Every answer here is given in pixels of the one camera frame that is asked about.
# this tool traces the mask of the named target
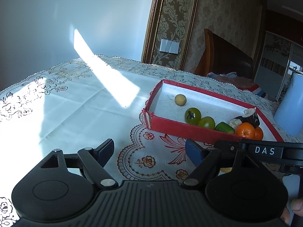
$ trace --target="orange fruit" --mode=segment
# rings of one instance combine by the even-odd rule
[[[255,139],[260,141],[263,139],[263,131],[259,126],[255,129]]]
[[[238,125],[235,131],[235,135],[243,136],[246,138],[254,139],[255,138],[255,129],[250,123],[242,123]]]

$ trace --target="white switch panel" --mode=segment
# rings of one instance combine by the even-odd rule
[[[179,53],[179,45],[178,42],[173,42],[167,39],[162,39],[160,44],[160,51],[161,52],[167,52],[167,53],[173,53],[178,54]]]

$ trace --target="hand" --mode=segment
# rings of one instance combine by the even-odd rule
[[[293,211],[294,214],[303,217],[303,198],[300,199],[294,199],[291,202],[291,209]],[[287,208],[284,209],[284,212],[281,215],[281,219],[286,223],[286,224],[290,224],[290,213],[288,211]]]

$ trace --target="wooden cabinet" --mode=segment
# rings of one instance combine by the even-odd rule
[[[299,20],[267,10],[265,28],[303,46],[303,22]]]

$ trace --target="red box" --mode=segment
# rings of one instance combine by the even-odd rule
[[[177,94],[184,94],[187,98],[186,104],[182,107],[175,104],[174,98]],[[215,144],[218,140],[238,142],[243,138],[186,124],[184,113],[191,107],[198,108],[202,117],[214,118],[216,124],[222,121],[229,123],[234,117],[243,115],[245,109],[255,108],[245,102],[211,91],[161,80],[152,91],[143,109],[145,125],[150,130],[210,144]],[[260,128],[264,133],[263,140],[284,142],[264,114],[258,108],[256,108],[256,112],[259,116]]]

